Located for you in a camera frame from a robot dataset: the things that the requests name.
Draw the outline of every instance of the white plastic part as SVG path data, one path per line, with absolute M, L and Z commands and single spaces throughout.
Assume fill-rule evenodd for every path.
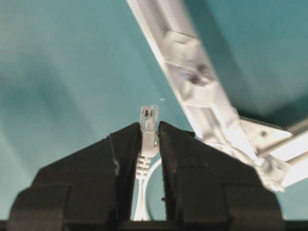
M 145 187 L 143 187 L 143 184 L 148 176 L 151 159 L 159 152 L 159 140 L 156 132 L 157 122 L 158 106 L 141 107 L 140 128 L 142 141 L 136 168 L 139 189 L 134 220 L 149 220 L 148 213 L 146 213 L 145 192 L 143 191 Z

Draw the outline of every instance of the white wire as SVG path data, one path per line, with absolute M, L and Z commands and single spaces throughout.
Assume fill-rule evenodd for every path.
M 135 216 L 134 216 L 134 220 L 141 220 L 142 219 L 142 215 L 141 215 L 141 201 L 142 201 L 142 180 L 139 179 L 138 180 L 138 185 L 139 185 L 139 189 L 138 189 L 138 199 L 137 199 L 137 205 L 136 205 L 136 211 L 135 211 Z
M 144 198 L 144 208 L 143 208 L 143 218 L 144 220 L 150 220 L 150 215 L 148 212 L 147 204 L 146 204 L 146 188 L 148 186 L 149 179 L 151 178 L 152 174 L 154 173 L 155 169 L 157 169 L 158 166 L 160 166 L 162 163 L 162 159 L 159 158 L 151 167 L 148 172 L 148 175 L 146 176 L 144 182 L 143 182 L 143 198 Z

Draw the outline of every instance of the plastic connector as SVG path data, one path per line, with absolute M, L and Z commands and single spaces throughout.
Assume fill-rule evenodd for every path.
M 136 178 L 144 180 L 150 168 L 151 158 L 159 151 L 158 136 L 156 133 L 158 106 L 141 107 L 141 152 L 137 161 Z

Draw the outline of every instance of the teal surface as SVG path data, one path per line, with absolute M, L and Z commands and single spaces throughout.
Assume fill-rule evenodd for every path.
M 240 114 L 280 126 L 308 116 L 308 1 L 185 2 Z
M 191 129 L 126 1 L 0 1 L 0 219 L 40 167 L 139 121 L 150 104 Z

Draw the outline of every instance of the white cable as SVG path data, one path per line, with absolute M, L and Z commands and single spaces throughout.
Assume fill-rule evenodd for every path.
M 139 185 L 139 189 L 138 189 L 138 199 L 137 199 L 137 205 L 136 205 L 136 211 L 135 211 L 135 216 L 134 216 L 134 220 L 141 220 L 142 219 L 142 215 L 141 215 L 141 200 L 142 198 L 142 181 L 141 179 L 138 180 L 138 185 Z
M 162 163 L 162 159 L 160 158 L 159 160 L 157 160 L 150 168 L 148 175 L 146 176 L 144 182 L 143 182 L 143 198 L 144 198 L 144 208 L 143 208 L 143 218 L 144 220 L 150 220 L 150 215 L 148 212 L 148 208 L 147 208 L 147 204 L 146 204 L 146 188 L 148 186 L 148 182 L 152 176 L 152 174 L 154 173 L 154 171 L 157 169 L 158 166 L 160 166 Z

